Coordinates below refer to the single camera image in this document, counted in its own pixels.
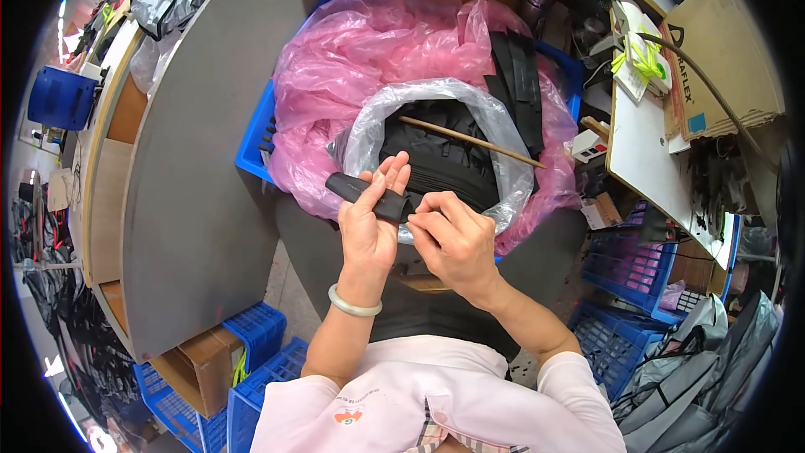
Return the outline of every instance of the plaid fabric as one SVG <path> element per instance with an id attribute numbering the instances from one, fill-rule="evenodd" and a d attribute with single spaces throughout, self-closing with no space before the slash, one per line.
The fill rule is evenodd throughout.
<path id="1" fill-rule="evenodd" d="M 417 446 L 408 448 L 405 453 L 433 453 L 436 448 L 448 438 L 448 430 L 443 429 L 431 418 L 431 409 L 428 407 L 428 401 L 425 401 L 425 423 L 422 425 L 422 432 L 416 441 Z M 530 453 L 531 448 L 528 446 L 513 446 L 511 448 L 493 446 L 492 444 L 483 443 L 477 439 L 473 439 L 462 434 L 451 434 L 456 440 L 463 444 L 465 448 L 472 453 Z"/>

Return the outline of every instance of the gray table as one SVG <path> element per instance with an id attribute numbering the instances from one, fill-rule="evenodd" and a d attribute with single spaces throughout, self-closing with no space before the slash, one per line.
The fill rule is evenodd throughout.
<path id="1" fill-rule="evenodd" d="M 122 221 L 133 356 L 156 357 L 262 300 L 278 240 L 234 158 L 282 46 L 317 0 L 207 0 L 156 83 Z"/>

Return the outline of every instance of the bracelet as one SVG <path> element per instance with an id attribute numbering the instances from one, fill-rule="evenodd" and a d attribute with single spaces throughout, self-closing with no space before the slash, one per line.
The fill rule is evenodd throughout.
<path id="1" fill-rule="evenodd" d="M 332 284 L 330 286 L 330 290 L 327 292 L 327 295 L 330 297 L 330 302 L 344 313 L 356 317 L 374 317 L 375 315 L 380 313 L 380 310 L 383 309 L 383 301 L 379 300 L 377 301 L 377 306 L 371 308 L 356 307 L 355 305 L 351 305 L 347 301 L 344 301 L 343 299 L 340 298 L 340 296 L 336 292 L 337 286 L 338 286 L 337 283 Z"/>

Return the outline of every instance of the pink sleeve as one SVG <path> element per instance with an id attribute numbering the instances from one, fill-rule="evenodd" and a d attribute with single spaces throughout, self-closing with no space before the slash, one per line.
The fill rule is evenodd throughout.
<path id="1" fill-rule="evenodd" d="M 319 375 L 269 383 L 251 451 L 273 451 L 278 445 L 292 442 L 304 432 L 307 424 L 327 409 L 339 391 L 332 380 Z"/>
<path id="2" fill-rule="evenodd" d="M 601 395 L 587 359 L 572 351 L 558 353 L 540 367 L 537 390 L 578 418 L 609 451 L 626 451 L 623 436 Z"/>

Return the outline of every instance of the gray floor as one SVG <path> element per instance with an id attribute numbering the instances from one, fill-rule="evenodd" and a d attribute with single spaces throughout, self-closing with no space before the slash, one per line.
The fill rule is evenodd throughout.
<path id="1" fill-rule="evenodd" d="M 581 258 L 588 246 L 589 241 L 585 242 L 582 247 L 555 303 L 549 306 L 551 311 L 563 322 L 569 320 L 576 302 L 581 297 L 589 296 L 593 290 L 592 286 L 584 284 L 579 277 Z M 294 267 L 288 259 L 285 245 L 281 240 L 277 245 L 277 252 L 271 264 L 271 273 L 268 278 L 264 301 L 269 306 L 282 311 L 287 318 L 283 345 L 292 336 L 297 336 L 309 342 L 316 333 L 316 329 L 321 325 L 321 321 L 313 309 L 310 299 L 307 298 L 299 277 L 296 276 Z M 526 351 L 520 351 L 520 354 L 512 361 L 509 367 L 512 380 L 515 383 L 527 387 L 534 386 L 537 380 L 536 362 Z"/>

